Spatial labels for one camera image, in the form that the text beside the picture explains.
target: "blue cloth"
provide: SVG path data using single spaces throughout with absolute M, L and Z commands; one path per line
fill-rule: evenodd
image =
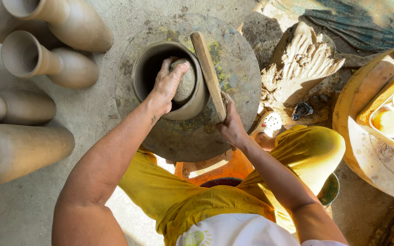
M 394 48 L 394 0 L 275 0 L 272 4 L 307 16 L 359 50 L 380 53 Z

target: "leg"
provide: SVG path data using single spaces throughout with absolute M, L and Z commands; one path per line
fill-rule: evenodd
M 143 147 L 136 152 L 118 185 L 146 215 L 156 220 L 159 234 L 165 232 L 167 222 L 187 200 L 207 189 L 159 167 L 156 157 Z
M 275 147 L 270 154 L 291 169 L 316 195 L 345 152 L 344 139 L 335 131 L 320 126 L 298 125 L 276 138 L 258 135 L 256 139 L 265 148 L 272 147 L 274 141 Z M 237 188 L 274 207 L 276 222 L 291 233 L 296 231 L 289 214 L 256 171 Z

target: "unfired clay vase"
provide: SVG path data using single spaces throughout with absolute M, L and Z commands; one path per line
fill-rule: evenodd
M 97 65 L 84 55 L 67 48 L 43 47 L 26 31 L 14 31 L 7 36 L 1 49 L 6 69 L 19 78 L 46 74 L 55 84 L 82 89 L 95 84 Z
M 161 69 L 162 61 L 170 56 L 189 59 L 196 72 L 196 82 L 193 93 L 184 105 L 173 101 L 172 109 L 162 117 L 169 120 L 187 120 L 199 115 L 209 103 L 211 96 L 203 80 L 200 64 L 195 55 L 178 42 L 161 41 L 152 43 L 138 56 L 132 68 L 132 87 L 139 102 L 144 101 L 153 89 L 157 72 Z
M 48 49 L 62 47 L 64 44 L 60 42 L 50 30 L 47 24 L 41 20 L 19 20 L 12 16 L 4 8 L 0 0 L 0 43 L 13 31 L 24 30 L 32 33 L 39 42 Z
M 56 115 L 56 104 L 47 95 L 24 90 L 0 91 L 0 123 L 44 124 Z
M 172 99 L 179 105 L 187 103 L 193 95 L 194 87 L 196 85 L 196 72 L 194 64 L 190 61 L 190 59 L 178 59 L 170 66 L 170 72 L 172 72 L 178 64 L 182 64 L 185 62 L 189 62 L 189 69 L 186 73 L 182 75 L 179 81 L 179 85 L 177 86 L 176 94 Z
M 65 128 L 0 124 L 0 184 L 67 157 L 74 145 Z
M 76 49 L 106 52 L 112 32 L 95 9 L 84 0 L 2 0 L 4 7 L 21 20 L 44 20 L 62 42 Z

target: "second pottery wheel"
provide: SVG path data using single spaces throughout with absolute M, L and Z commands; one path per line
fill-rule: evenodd
M 124 119 L 140 103 L 131 82 L 135 60 L 148 45 L 159 41 L 178 42 L 194 53 L 193 32 L 204 34 L 221 90 L 235 101 L 244 129 L 252 125 L 261 96 L 261 77 L 255 54 L 249 43 L 232 26 L 202 14 L 174 14 L 149 24 L 126 47 L 119 63 L 115 96 L 118 112 Z M 159 67 L 152 68 L 158 73 Z M 230 148 L 215 129 L 219 122 L 211 101 L 199 115 L 188 120 L 161 117 L 142 146 L 172 161 L 204 161 Z

